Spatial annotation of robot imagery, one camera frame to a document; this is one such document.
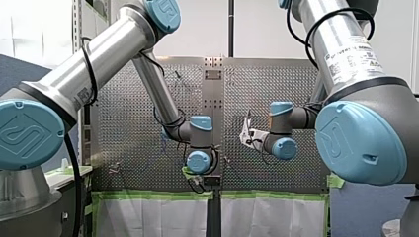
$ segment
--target light blue joint cap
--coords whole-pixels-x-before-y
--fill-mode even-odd
[[[207,116],[192,116],[191,126],[204,131],[212,131],[212,119]]]
[[[174,33],[181,25],[181,12],[176,0],[146,0],[145,8],[164,33]]]
[[[188,157],[187,166],[195,174],[203,174],[210,168],[210,157],[203,151],[194,151]]]
[[[272,154],[279,160],[291,160],[296,152],[296,142],[289,137],[278,139],[272,146]]]
[[[370,108],[338,101],[316,120],[318,151],[327,167],[353,183],[398,183],[407,169],[403,143],[391,125]]]
[[[49,107],[34,101],[0,102],[0,170],[37,167],[59,150],[64,123]]]
[[[293,102],[273,102],[271,103],[271,116],[283,115],[293,110]]]
[[[280,8],[288,9],[290,5],[290,1],[292,0],[278,0],[278,4],[280,5]]]

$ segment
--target black cable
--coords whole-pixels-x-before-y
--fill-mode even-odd
[[[216,167],[218,166],[219,157],[216,154],[216,151],[214,148],[211,149],[210,155],[212,156],[212,160],[210,162],[210,169],[207,170],[203,175],[209,175],[212,174],[213,171],[215,171]]]
[[[164,77],[164,68],[158,62],[154,61],[149,56],[145,55],[145,53],[143,53],[142,51],[139,54],[141,54],[141,56],[145,57],[145,59],[147,59],[149,62],[154,64],[156,67],[158,67],[161,70],[161,73],[163,74],[163,77]]]
[[[293,38],[305,45],[305,41],[303,39],[301,39],[299,36],[296,35],[296,33],[293,31],[293,26],[291,25],[291,8],[292,8],[292,5],[293,5],[293,0],[290,1],[289,8],[287,9],[287,27],[289,29],[289,32],[293,36]]]
[[[188,180],[188,185],[189,185],[189,187],[191,187],[191,190],[193,192],[197,193],[198,195],[201,195],[201,194],[203,194],[206,191],[206,189],[204,188],[204,186],[202,184],[198,184],[198,186],[201,189],[200,191],[198,191],[197,189],[195,189],[194,186],[191,184],[191,180]]]
[[[316,23],[314,23],[314,25],[310,28],[310,30],[308,31],[307,37],[305,39],[305,43],[304,43],[305,44],[305,53],[307,54],[308,59],[310,60],[310,62],[317,69],[318,69],[318,65],[317,65],[315,59],[312,57],[312,55],[310,53],[310,50],[309,50],[309,42],[310,42],[311,35],[314,33],[314,31],[316,31],[318,29],[318,27],[322,23],[324,23],[325,21],[329,20],[332,17],[335,17],[335,16],[339,15],[339,13],[342,13],[342,12],[354,12],[354,13],[359,13],[359,14],[364,15],[366,17],[366,19],[369,20],[370,23],[371,23],[371,31],[370,31],[370,34],[367,37],[367,40],[370,40],[374,35],[374,31],[376,30],[376,23],[374,21],[374,18],[369,12],[367,12],[367,11],[361,9],[361,8],[352,8],[352,7],[342,8],[342,9],[339,9],[339,10],[336,10],[336,11],[333,11],[333,12],[330,12],[330,13],[324,15],[320,20],[318,20]]]
[[[249,122],[248,122],[248,120],[249,120],[249,118],[247,118],[247,121],[246,121],[246,127],[247,127],[247,132],[249,132],[250,142],[252,143],[253,148],[261,154],[262,161],[263,161],[266,165],[269,165],[269,166],[274,165],[274,163],[270,163],[270,162],[268,162],[268,161],[265,159],[265,157],[264,157],[264,155],[269,155],[268,153],[264,153],[264,152],[263,152],[263,151],[264,151],[264,149],[265,149],[265,143],[266,143],[266,140],[268,139],[268,137],[265,137],[265,139],[263,140],[263,142],[262,142],[262,141],[259,141],[259,140],[253,140],[253,135],[251,135],[251,133],[250,133],[250,127],[249,127]],[[258,150],[258,149],[256,148],[255,143],[254,143],[255,141],[259,141],[259,142],[261,142],[261,143],[262,143],[262,144],[261,144],[261,145],[262,145],[262,151],[260,151],[260,150]]]
[[[74,218],[74,228],[73,228],[73,237],[79,236],[80,225],[81,225],[81,214],[82,214],[82,206],[81,206],[81,192],[83,182],[80,175],[80,170],[78,166],[77,156],[74,152],[74,147],[71,142],[70,136],[66,134],[64,136],[65,145],[67,146],[68,156],[70,157],[71,165],[73,166],[73,173],[74,173],[74,185],[76,190],[76,206],[75,206],[75,218]]]
[[[90,83],[92,84],[92,95],[90,96],[90,101],[86,104],[86,106],[92,106],[98,100],[98,84],[96,82],[95,72],[93,71],[92,63],[89,59],[89,54],[87,53],[87,50],[84,45],[84,40],[91,41],[92,39],[86,37],[81,38],[81,50],[83,51],[84,62],[86,63],[87,71],[89,72]]]

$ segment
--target robotic arm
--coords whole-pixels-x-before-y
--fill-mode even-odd
[[[378,186],[418,183],[417,101],[404,80],[384,73],[362,30],[377,5],[378,0],[280,1],[310,33],[306,43],[319,76],[308,106],[271,105],[269,132],[246,129],[246,119],[243,144],[289,159],[296,154],[292,130],[314,128],[320,156],[343,179]]]
[[[20,228],[19,223],[29,218],[40,219],[40,214],[54,211],[60,200],[59,192],[49,190],[41,164],[58,151],[65,134],[76,124],[77,112],[92,102],[92,94],[97,94],[130,60],[155,105],[166,135],[191,144],[190,170],[202,174],[210,169],[211,118],[185,120],[152,53],[163,37],[179,28],[180,21],[175,0],[125,5],[120,9],[119,19],[92,39],[84,50],[40,81],[22,82],[0,95],[0,229],[3,234],[8,236],[9,232],[4,232],[8,229],[13,236],[16,233],[60,235],[59,218],[46,219],[51,222],[45,230],[39,226]]]

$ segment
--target label sticker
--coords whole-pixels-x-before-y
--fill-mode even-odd
[[[347,45],[327,54],[324,59],[335,84],[345,83],[359,73],[383,73],[382,66],[365,37],[349,38]]]

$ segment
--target perforated metal panel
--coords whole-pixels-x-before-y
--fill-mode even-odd
[[[199,115],[202,107],[203,69],[193,62],[163,64],[169,89],[187,116]],[[92,145],[98,167],[95,190],[189,190],[181,172],[184,147],[162,141],[161,126],[154,120],[151,100],[132,63],[100,91],[96,109],[92,113],[92,123],[97,124],[97,135],[93,134],[97,142]]]
[[[278,162],[240,144],[238,134],[250,109],[252,127],[268,129],[269,106],[292,101],[302,106],[311,95],[316,71],[303,60],[224,60],[224,142],[230,169],[223,171],[226,190],[274,190],[299,193],[327,192],[327,168],[314,142],[314,131],[295,130],[298,155]]]
[[[169,89],[186,115],[208,113],[210,106],[218,105],[211,114],[213,119],[221,119],[214,123],[222,125],[222,132],[214,136],[220,137],[221,157],[230,161],[221,170],[224,190],[327,192],[328,170],[318,155],[313,131],[295,131],[298,156],[291,162],[276,162],[267,156],[268,162],[275,163],[272,166],[266,165],[258,152],[241,145],[238,138],[247,110],[253,115],[252,126],[267,130],[271,102],[290,100],[302,105],[307,100],[316,78],[307,61],[224,58],[216,69],[222,71],[220,80],[224,83],[212,83],[207,88],[202,86],[208,83],[204,58],[161,62]],[[204,98],[203,91],[216,103]],[[92,124],[92,161],[98,167],[95,190],[190,190],[181,173],[183,147],[178,150],[177,143],[168,141],[163,149],[161,127],[153,118],[151,101],[131,63],[100,91]]]

